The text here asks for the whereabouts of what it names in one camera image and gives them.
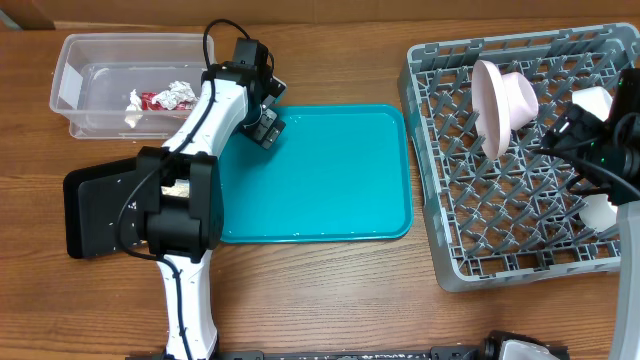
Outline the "white round bowl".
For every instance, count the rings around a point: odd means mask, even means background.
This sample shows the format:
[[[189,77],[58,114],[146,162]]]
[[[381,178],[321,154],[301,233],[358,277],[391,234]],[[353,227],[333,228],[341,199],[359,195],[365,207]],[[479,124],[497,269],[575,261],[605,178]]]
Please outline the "white round bowl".
[[[609,117],[613,98],[605,88],[595,86],[574,91],[571,100],[605,122]]]

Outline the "pink bowl with food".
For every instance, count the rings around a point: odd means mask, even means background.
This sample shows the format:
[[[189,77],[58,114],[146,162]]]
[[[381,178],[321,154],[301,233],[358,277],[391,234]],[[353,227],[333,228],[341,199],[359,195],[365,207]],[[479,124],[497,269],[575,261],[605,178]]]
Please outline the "pink bowl with food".
[[[536,93],[527,78],[518,72],[502,76],[506,90],[510,127],[519,130],[538,116],[539,104]]]

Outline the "white cup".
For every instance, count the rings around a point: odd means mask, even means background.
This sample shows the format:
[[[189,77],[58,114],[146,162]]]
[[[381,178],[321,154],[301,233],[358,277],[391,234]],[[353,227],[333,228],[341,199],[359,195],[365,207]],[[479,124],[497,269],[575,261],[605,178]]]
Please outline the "white cup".
[[[583,201],[585,206],[579,211],[579,217],[585,226],[603,232],[616,224],[617,207],[606,194],[589,195]]]

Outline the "white round plate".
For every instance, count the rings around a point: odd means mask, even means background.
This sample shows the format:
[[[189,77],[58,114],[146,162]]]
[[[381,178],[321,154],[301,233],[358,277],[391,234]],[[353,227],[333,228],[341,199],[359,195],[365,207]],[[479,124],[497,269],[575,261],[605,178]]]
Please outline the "white round plate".
[[[506,89],[498,67],[477,60],[471,77],[472,107],[478,113],[477,134],[484,138],[482,150],[493,161],[502,156],[509,145],[510,113]]]

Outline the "white tissue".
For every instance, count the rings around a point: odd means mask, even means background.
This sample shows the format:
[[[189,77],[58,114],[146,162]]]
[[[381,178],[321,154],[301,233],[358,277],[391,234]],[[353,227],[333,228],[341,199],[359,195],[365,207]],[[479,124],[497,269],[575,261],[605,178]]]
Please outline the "white tissue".
[[[166,110],[190,110],[199,101],[191,84],[185,81],[174,81],[169,88],[151,98],[153,105],[160,105]]]

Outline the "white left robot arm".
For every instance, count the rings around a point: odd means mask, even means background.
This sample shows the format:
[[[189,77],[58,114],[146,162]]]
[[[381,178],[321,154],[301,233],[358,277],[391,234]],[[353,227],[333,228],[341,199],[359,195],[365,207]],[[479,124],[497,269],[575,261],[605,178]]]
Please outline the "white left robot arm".
[[[162,147],[144,147],[137,155],[140,182],[125,202],[136,206],[135,229],[148,245],[143,259],[162,274],[169,321],[165,359],[215,353],[209,267],[224,224],[219,158],[236,133],[269,149],[284,130],[271,107],[286,85],[273,70],[266,45],[238,39],[231,60],[207,63],[200,99],[179,131]]]

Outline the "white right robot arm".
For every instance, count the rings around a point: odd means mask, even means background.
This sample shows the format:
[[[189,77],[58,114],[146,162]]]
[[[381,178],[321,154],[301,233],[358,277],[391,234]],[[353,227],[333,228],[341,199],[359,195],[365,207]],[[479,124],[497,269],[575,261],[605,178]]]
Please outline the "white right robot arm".
[[[639,357],[639,70],[620,72],[606,121],[572,103],[537,154],[560,158],[618,207],[621,260],[611,359]]]

